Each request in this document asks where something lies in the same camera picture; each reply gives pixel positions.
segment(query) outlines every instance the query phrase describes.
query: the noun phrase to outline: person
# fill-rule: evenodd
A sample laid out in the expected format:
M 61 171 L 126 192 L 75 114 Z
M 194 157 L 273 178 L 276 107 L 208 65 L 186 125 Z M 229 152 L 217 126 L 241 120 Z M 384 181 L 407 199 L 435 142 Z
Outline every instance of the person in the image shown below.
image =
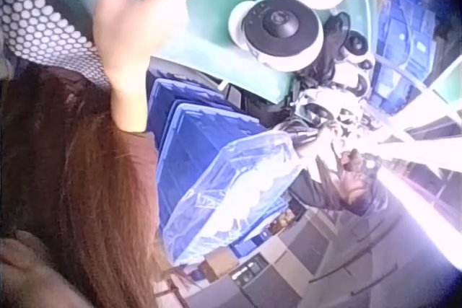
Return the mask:
M 1 298 L 157 307 L 146 70 L 187 22 L 187 0 L 98 0 L 92 40 L 49 1 L 1 5 L 6 43 L 32 62 L 2 82 Z
M 304 169 L 288 190 L 301 204 L 357 216 L 387 207 L 388 194 L 377 179 L 380 160 L 357 149 L 344 150 L 338 123 L 327 122 L 317 131 L 300 118 L 289 118 L 277 128 L 292 134 L 302 158 Z

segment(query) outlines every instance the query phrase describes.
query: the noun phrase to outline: long hair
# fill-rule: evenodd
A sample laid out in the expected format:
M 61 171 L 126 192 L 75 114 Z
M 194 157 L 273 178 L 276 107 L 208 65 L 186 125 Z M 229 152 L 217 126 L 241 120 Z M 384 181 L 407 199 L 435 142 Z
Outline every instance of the long hair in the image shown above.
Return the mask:
M 82 80 L 31 66 L 3 83 L 1 230 L 41 238 L 96 307 L 157 307 L 152 202 L 139 191 L 109 94 Z

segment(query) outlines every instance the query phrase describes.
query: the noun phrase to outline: black jacket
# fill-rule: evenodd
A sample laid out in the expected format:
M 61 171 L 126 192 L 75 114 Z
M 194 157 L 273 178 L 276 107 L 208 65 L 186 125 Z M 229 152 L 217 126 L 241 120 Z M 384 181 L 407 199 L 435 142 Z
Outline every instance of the black jacket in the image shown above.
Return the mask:
M 316 159 L 323 183 L 314 181 L 308 170 L 303 170 L 289 187 L 289 193 L 306 206 L 342 210 L 340 197 L 328 179 L 328 170 L 319 158 Z

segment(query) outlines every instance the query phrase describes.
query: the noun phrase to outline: man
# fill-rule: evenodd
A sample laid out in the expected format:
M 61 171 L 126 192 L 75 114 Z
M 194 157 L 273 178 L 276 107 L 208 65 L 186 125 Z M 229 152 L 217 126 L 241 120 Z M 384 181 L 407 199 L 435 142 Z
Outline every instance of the man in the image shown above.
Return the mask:
M 356 149 L 344 151 L 338 124 L 327 123 L 317 131 L 299 118 L 290 118 L 277 128 L 291 134 L 305 165 L 289 187 L 289 193 L 299 202 L 331 211 L 347 210 L 358 216 L 386 208 L 388 195 L 377 179 L 378 161 L 366 159 Z

